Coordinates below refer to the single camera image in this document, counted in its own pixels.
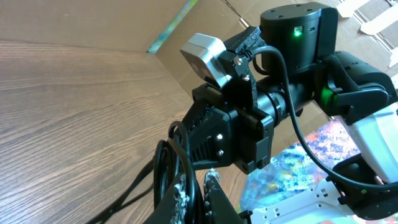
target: screw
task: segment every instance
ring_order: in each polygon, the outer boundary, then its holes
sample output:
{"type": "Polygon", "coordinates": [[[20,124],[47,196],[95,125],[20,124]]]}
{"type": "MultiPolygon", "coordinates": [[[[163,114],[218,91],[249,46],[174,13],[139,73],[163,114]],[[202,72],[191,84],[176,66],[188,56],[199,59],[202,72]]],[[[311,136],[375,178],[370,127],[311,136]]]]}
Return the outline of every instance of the screw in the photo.
{"type": "Polygon", "coordinates": [[[245,76],[243,77],[243,80],[244,80],[244,81],[249,81],[249,80],[250,80],[250,76],[249,76],[249,75],[245,75],[245,76]]]}
{"type": "Polygon", "coordinates": [[[224,155],[224,151],[220,150],[217,152],[217,156],[222,156],[222,155],[224,155]]]}
{"type": "Polygon", "coordinates": [[[241,65],[242,62],[243,62],[243,60],[242,60],[240,57],[236,56],[236,57],[234,58],[234,63],[235,63],[236,65],[241,65]]]}

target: wood grain surface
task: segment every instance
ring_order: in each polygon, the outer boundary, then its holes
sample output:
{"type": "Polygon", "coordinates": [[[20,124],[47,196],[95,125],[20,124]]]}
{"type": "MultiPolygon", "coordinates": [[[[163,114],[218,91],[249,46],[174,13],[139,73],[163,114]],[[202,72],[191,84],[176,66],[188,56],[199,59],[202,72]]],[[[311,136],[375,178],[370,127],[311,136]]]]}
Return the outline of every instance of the wood grain surface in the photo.
{"type": "MultiPolygon", "coordinates": [[[[0,223],[87,222],[127,189],[191,103],[153,55],[0,41],[0,223]]],[[[237,206],[246,176],[218,170],[237,206]]],[[[108,223],[142,223],[152,201],[108,223]]]]}

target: black cable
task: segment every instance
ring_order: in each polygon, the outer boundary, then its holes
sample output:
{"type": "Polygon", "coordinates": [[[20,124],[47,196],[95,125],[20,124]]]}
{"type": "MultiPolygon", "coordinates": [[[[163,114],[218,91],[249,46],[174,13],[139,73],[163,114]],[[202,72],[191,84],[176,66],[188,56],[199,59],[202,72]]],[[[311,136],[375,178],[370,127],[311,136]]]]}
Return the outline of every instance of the black cable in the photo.
{"type": "Polygon", "coordinates": [[[294,131],[296,132],[296,135],[298,137],[298,140],[300,141],[302,147],[304,148],[304,151],[308,154],[308,156],[312,159],[312,161],[323,171],[325,171],[332,179],[344,183],[350,187],[358,188],[358,189],[366,189],[366,190],[377,190],[377,191],[385,191],[385,190],[398,190],[398,182],[394,182],[391,184],[385,184],[385,185],[376,185],[376,184],[365,184],[361,182],[357,182],[355,180],[351,180],[349,178],[346,178],[333,170],[331,170],[329,167],[324,165],[322,161],[320,161],[316,155],[311,151],[309,148],[307,142],[305,141],[305,138],[303,137],[303,134],[301,133],[299,123],[297,122],[297,117],[295,115],[295,110],[294,110],[294,104],[292,101],[292,95],[290,94],[290,89],[289,89],[289,77],[287,75],[287,69],[286,69],[286,64],[285,60],[282,56],[282,54],[279,52],[278,49],[275,47],[271,46],[264,46],[264,47],[259,47],[256,48],[252,51],[253,57],[255,57],[257,54],[273,54],[276,56],[279,60],[279,66],[282,72],[282,78],[284,80],[283,85],[284,85],[284,90],[286,92],[286,103],[288,105],[289,109],[289,114],[292,119],[292,124],[294,131]]]}
{"type": "Polygon", "coordinates": [[[169,144],[177,153],[178,157],[181,160],[182,167],[184,169],[184,173],[186,175],[186,186],[185,191],[187,196],[189,197],[189,202],[187,206],[187,212],[185,214],[185,223],[193,223],[193,215],[195,213],[195,205],[196,205],[196,184],[197,178],[195,171],[192,168],[191,161],[188,158],[187,153],[179,146],[173,139],[169,138],[169,144]]]}
{"type": "Polygon", "coordinates": [[[130,187],[116,199],[111,205],[106,207],[99,215],[92,218],[87,224],[105,223],[113,214],[120,211],[122,203],[129,196],[129,194],[137,187],[137,185],[150,173],[154,168],[154,159],[151,159],[142,170],[138,173],[130,187]]]}
{"type": "Polygon", "coordinates": [[[261,75],[269,75],[269,73],[263,69],[260,68],[260,66],[257,64],[257,59],[256,56],[254,56],[253,58],[253,67],[256,70],[256,72],[258,72],[261,75]]]}
{"type": "Polygon", "coordinates": [[[169,189],[182,165],[186,175],[185,191],[189,196],[185,223],[198,223],[202,215],[201,193],[195,171],[190,161],[191,147],[188,131],[181,121],[174,121],[169,127],[167,141],[159,141],[154,156],[154,207],[156,208],[169,189]]]}
{"type": "Polygon", "coordinates": [[[340,60],[336,55],[329,55],[323,59],[328,69],[331,71],[330,75],[336,83],[337,87],[341,87],[344,92],[351,93],[354,91],[361,91],[360,87],[347,74],[340,60]]]}

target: black wire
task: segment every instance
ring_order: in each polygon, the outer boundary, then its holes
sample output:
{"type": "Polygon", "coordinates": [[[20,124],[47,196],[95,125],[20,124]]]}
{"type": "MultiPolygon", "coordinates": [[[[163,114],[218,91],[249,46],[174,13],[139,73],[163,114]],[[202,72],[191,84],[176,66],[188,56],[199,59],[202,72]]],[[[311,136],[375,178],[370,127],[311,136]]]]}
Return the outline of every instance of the black wire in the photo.
{"type": "Polygon", "coordinates": [[[346,178],[333,170],[331,170],[329,167],[324,165],[322,161],[320,161],[316,155],[311,151],[309,148],[307,142],[305,141],[303,134],[301,133],[299,123],[297,122],[297,117],[295,115],[295,110],[294,110],[294,104],[292,101],[292,95],[290,94],[290,89],[289,89],[289,77],[287,75],[287,69],[286,69],[286,64],[285,60],[282,56],[282,54],[279,52],[278,49],[275,47],[271,46],[264,46],[264,47],[259,47],[256,48],[252,51],[252,54],[254,57],[257,54],[273,54],[279,59],[279,66],[282,72],[282,78],[284,80],[283,85],[284,85],[284,90],[286,92],[286,103],[288,104],[288,109],[290,113],[290,117],[292,119],[292,124],[294,131],[296,132],[296,135],[298,137],[298,140],[300,141],[302,147],[304,148],[305,152],[308,154],[308,156],[314,161],[314,163],[320,167],[323,171],[325,171],[332,179],[344,183],[350,187],[354,188],[359,188],[359,189],[366,189],[366,190],[377,190],[377,191],[385,191],[385,190],[398,190],[398,182],[394,182],[391,184],[385,184],[385,185],[376,185],[376,184],[365,184],[361,182],[357,182],[355,180],[351,180],[349,178],[346,178]]]}
{"type": "Polygon", "coordinates": [[[185,223],[193,223],[193,215],[195,213],[195,205],[197,199],[196,192],[196,184],[197,177],[195,171],[192,168],[191,161],[188,158],[187,153],[179,146],[173,139],[169,138],[169,144],[177,153],[178,157],[181,160],[182,167],[184,169],[184,173],[186,175],[186,186],[185,191],[187,196],[189,197],[189,202],[187,206],[187,212],[185,214],[185,223]]]}
{"type": "Polygon", "coordinates": [[[269,73],[263,69],[260,68],[260,66],[257,64],[257,59],[256,56],[254,56],[253,58],[253,67],[256,70],[256,72],[258,72],[261,75],[269,75],[269,73]]]}
{"type": "Polygon", "coordinates": [[[142,170],[138,173],[130,187],[111,205],[106,207],[99,215],[92,218],[87,224],[105,223],[113,214],[120,211],[122,203],[129,196],[129,194],[137,187],[137,185],[150,173],[154,168],[154,159],[151,159],[142,170]]]}

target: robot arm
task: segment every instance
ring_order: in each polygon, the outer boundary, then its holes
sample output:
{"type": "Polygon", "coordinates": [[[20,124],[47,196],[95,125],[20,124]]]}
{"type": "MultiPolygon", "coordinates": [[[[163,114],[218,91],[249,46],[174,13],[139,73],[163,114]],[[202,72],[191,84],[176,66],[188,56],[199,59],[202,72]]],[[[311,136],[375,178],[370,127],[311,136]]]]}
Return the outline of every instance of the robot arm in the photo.
{"type": "MultiPolygon", "coordinates": [[[[183,56],[207,83],[192,91],[192,107],[157,146],[155,211],[146,223],[312,223],[398,212],[397,92],[385,73],[335,52],[337,22],[336,9],[317,2],[282,6],[264,12],[260,28],[248,27],[225,42],[195,34],[183,46],[183,56]],[[257,82],[249,62],[268,77],[257,82]],[[341,117],[362,154],[333,170],[313,155],[296,119],[313,100],[328,116],[341,117]],[[270,163],[274,128],[289,116],[307,154],[329,174],[325,180],[312,191],[240,214],[215,177],[206,176],[202,197],[195,170],[231,164],[245,174],[262,169],[270,163]]],[[[94,221],[120,210],[124,196],[94,221]]]]}

